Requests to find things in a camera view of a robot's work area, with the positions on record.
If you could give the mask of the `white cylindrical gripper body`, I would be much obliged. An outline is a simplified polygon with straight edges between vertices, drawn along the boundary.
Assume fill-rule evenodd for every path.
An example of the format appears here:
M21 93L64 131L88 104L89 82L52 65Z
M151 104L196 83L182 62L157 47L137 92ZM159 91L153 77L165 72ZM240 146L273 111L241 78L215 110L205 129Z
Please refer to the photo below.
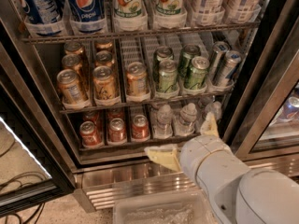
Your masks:
M221 185L231 182L233 176L228 169L231 149L220 138L200 135L185 143L180 152L182 172L196 185Z

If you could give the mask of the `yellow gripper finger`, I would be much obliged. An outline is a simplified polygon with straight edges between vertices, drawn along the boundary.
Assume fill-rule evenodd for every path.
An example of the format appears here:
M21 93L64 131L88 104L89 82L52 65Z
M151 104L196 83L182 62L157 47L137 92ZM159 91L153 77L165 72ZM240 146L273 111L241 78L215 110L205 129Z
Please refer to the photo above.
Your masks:
M206 114L206 118L200 128L201 135L213 135L218 137L218 125L215 115L212 112Z
M160 164L175 172L181 171L177 145L168 144L160 147L145 147L144 151L148 158L154 163Z

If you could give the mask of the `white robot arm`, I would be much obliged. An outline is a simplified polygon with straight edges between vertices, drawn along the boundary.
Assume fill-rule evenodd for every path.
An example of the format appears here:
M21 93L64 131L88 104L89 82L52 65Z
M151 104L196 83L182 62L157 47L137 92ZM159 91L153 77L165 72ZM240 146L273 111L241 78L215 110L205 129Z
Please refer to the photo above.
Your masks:
M147 147L145 153L201 188L220 224L299 224L299 185L278 171L248 167L219 138L211 112L201 134L183 147Z

